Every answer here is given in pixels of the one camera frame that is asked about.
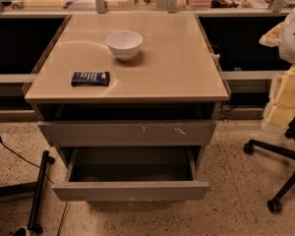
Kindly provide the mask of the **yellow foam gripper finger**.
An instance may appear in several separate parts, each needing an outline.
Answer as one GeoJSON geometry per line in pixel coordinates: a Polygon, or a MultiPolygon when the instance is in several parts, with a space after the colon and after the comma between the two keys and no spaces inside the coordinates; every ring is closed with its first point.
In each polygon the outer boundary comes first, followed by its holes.
{"type": "Polygon", "coordinates": [[[267,47],[278,46],[280,44],[281,29],[282,23],[279,23],[260,38],[259,44],[267,47]]]}

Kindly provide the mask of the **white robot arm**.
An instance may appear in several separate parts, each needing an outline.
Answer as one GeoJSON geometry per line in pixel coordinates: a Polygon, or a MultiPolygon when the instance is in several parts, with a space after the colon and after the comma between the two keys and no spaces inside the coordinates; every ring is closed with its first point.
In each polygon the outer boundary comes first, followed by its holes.
{"type": "Polygon", "coordinates": [[[264,34],[259,44],[278,47],[279,57],[295,64],[295,8],[285,20],[264,34]]]}

